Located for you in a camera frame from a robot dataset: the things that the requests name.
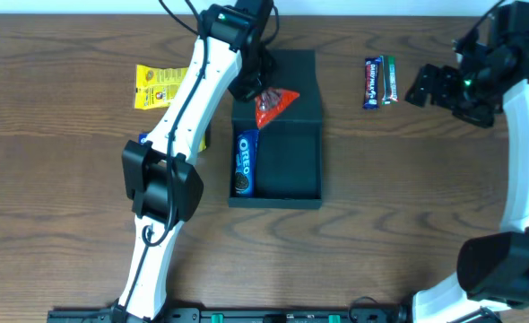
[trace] oreo package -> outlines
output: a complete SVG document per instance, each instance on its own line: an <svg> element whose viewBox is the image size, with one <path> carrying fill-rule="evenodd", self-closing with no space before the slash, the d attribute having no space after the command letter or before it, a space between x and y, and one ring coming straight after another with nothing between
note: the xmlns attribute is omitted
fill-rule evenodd
<svg viewBox="0 0 529 323"><path fill-rule="evenodd" d="M255 193L255 163L258 130L243 131L235 145L235 191L237 196L251 197Z"/></svg>
<svg viewBox="0 0 529 323"><path fill-rule="evenodd" d="M364 109L378 109L378 71L380 70L381 57L366 58L366 87L364 91Z"/></svg>

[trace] wood grain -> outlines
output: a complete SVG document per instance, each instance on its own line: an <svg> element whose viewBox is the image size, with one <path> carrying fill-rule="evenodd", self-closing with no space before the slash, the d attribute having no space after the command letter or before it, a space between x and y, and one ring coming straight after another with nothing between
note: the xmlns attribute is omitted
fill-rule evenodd
<svg viewBox="0 0 529 323"><path fill-rule="evenodd" d="M455 270L498 228L507 190L504 117L483 130L443 109L361 108L363 59L452 64L465 18L282 17L273 48L313 48L325 113L319 211L229 209L231 97L197 167L205 192L168 286L207 307L345 307L400 301ZM126 282L134 225L121 151L162 110L131 108L134 65L188 64L194 39L166 16L0 15L0 322L101 306ZM506 314L529 321L528 311Z"/></svg>

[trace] dark green box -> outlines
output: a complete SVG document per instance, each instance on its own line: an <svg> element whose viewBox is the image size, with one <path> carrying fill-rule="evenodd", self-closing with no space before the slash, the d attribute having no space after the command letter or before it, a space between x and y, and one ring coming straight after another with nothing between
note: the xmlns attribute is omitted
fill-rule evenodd
<svg viewBox="0 0 529 323"><path fill-rule="evenodd" d="M229 207L317 209L322 205L322 101L313 50L274 50L271 86L300 93L258 137L255 194L235 197L235 143L256 129L256 103L235 101Z"/></svg>

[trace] blue and yellow package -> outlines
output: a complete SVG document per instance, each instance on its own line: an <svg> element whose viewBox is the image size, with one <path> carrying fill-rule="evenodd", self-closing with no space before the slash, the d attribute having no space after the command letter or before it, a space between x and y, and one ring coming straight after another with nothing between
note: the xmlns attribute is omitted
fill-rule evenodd
<svg viewBox="0 0 529 323"><path fill-rule="evenodd" d="M237 136L235 158L235 191L237 196L251 197L255 193L256 147L258 130L243 131Z"/></svg>

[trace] yellow wrapper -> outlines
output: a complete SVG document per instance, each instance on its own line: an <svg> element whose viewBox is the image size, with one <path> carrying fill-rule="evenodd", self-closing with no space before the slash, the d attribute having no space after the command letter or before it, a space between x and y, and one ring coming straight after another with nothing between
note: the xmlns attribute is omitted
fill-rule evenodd
<svg viewBox="0 0 529 323"><path fill-rule="evenodd" d="M152 68L138 65L135 74L136 109L167 108L185 78L184 68Z"/></svg>

